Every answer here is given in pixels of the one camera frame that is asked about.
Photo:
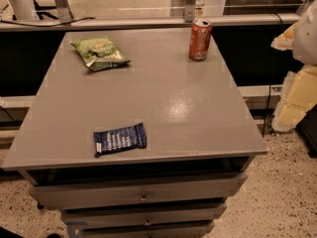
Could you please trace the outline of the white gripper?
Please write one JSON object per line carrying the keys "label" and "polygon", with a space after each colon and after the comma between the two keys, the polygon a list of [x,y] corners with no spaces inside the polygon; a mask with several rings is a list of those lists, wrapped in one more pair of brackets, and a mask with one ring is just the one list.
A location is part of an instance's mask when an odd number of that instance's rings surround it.
{"label": "white gripper", "polygon": [[312,64],[299,72],[289,71],[284,79],[271,127],[288,132],[317,104],[317,8],[309,7],[297,24],[274,38],[270,46],[279,51],[292,49],[296,60]]}

